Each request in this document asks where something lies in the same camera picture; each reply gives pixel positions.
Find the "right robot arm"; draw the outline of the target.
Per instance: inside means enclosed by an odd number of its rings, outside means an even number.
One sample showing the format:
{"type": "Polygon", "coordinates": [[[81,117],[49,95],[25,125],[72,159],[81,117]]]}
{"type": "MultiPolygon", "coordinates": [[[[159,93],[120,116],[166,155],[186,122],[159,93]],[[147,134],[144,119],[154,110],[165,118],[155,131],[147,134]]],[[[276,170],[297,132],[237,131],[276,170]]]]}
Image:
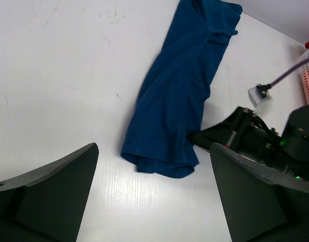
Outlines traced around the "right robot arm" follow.
{"type": "Polygon", "coordinates": [[[237,107],[224,121],[187,140],[207,151],[218,143],[256,163],[309,182],[309,105],[293,110],[282,135],[252,110],[237,107]]]}

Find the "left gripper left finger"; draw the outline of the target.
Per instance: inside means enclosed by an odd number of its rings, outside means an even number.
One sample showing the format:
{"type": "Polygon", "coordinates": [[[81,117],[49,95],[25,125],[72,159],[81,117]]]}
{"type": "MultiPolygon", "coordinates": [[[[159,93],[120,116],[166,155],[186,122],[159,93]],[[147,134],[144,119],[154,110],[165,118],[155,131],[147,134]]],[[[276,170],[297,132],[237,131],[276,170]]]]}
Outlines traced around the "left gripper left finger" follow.
{"type": "Polygon", "coordinates": [[[0,241],[76,241],[98,146],[0,181],[0,241]]]}

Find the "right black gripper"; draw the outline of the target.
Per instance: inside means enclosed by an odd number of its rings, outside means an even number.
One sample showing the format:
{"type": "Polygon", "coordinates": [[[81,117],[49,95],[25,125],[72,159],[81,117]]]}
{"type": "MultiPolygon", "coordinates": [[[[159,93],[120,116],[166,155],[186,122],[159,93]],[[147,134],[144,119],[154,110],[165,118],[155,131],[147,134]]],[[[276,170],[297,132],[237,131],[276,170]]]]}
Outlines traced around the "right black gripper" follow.
{"type": "Polygon", "coordinates": [[[222,122],[190,133],[187,140],[208,151],[215,167],[244,158],[268,168],[283,168],[281,137],[248,108],[237,107],[222,122]]]}

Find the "blue mickey t shirt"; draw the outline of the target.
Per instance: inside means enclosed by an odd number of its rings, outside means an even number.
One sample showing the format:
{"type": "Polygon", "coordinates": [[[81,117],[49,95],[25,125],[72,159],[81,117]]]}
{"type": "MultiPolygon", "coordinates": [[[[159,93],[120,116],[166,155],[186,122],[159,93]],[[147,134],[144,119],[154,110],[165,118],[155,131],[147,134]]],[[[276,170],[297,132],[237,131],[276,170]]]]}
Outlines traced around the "blue mickey t shirt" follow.
{"type": "Polygon", "coordinates": [[[142,173],[184,178],[198,158],[187,136],[201,128],[204,102],[242,6],[182,0],[140,88],[121,157],[142,173]]]}

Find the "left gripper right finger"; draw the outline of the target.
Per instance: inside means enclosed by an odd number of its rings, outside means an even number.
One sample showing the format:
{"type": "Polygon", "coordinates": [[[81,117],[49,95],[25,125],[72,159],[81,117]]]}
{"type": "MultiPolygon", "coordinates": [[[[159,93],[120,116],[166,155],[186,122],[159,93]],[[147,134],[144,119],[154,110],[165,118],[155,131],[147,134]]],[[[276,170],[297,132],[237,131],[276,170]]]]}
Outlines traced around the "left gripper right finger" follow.
{"type": "Polygon", "coordinates": [[[218,143],[210,156],[232,241],[309,241],[309,181],[218,143]]]}

